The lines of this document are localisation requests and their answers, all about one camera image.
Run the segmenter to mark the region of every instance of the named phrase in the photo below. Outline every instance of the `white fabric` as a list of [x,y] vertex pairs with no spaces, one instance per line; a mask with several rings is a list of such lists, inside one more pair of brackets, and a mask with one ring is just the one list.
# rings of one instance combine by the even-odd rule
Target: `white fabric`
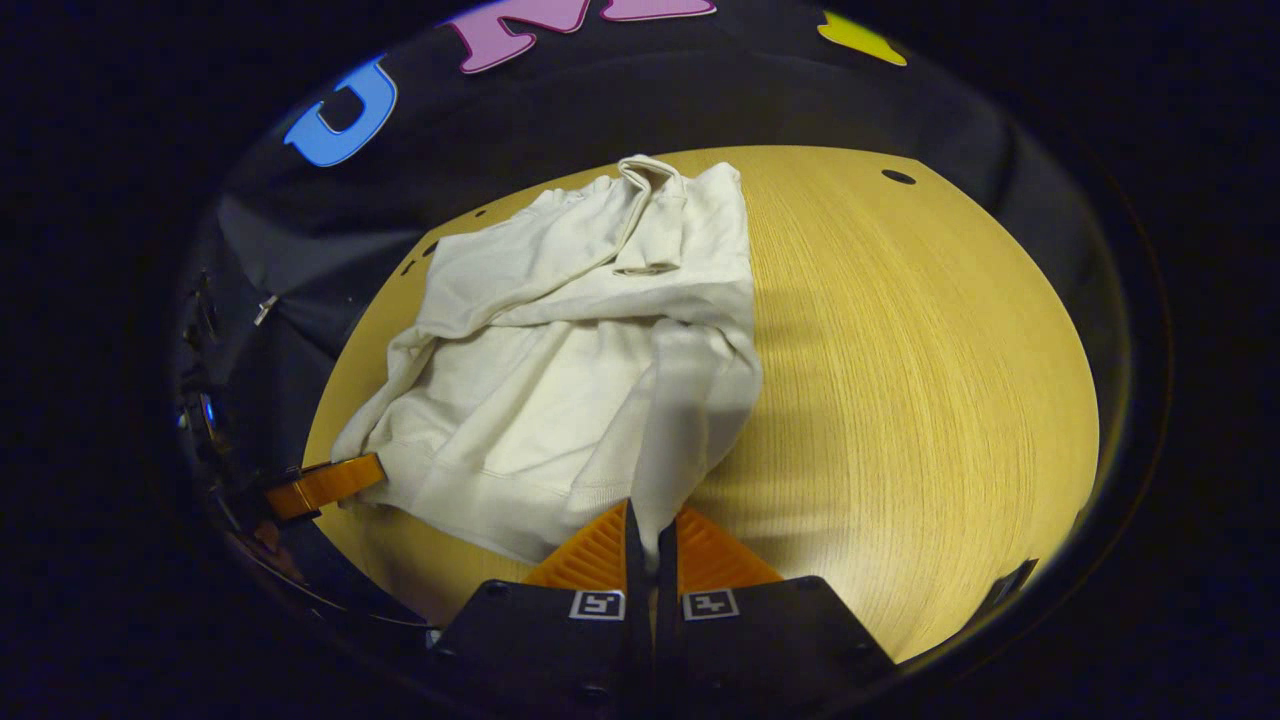
[[440,238],[387,384],[333,447],[381,460],[361,501],[536,564],[630,496],[652,566],[746,423],[760,363],[739,172],[618,170]]

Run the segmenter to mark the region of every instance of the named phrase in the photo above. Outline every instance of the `colorful letter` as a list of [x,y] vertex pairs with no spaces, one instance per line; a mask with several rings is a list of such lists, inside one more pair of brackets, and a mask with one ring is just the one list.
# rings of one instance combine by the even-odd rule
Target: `colorful letter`
[[378,58],[365,63],[342,79],[334,91],[349,87],[365,104],[360,118],[349,128],[337,132],[320,117],[324,101],[316,102],[298,118],[284,136],[284,143],[298,149],[314,165],[328,168],[356,154],[378,135],[396,108],[396,83],[380,67]]

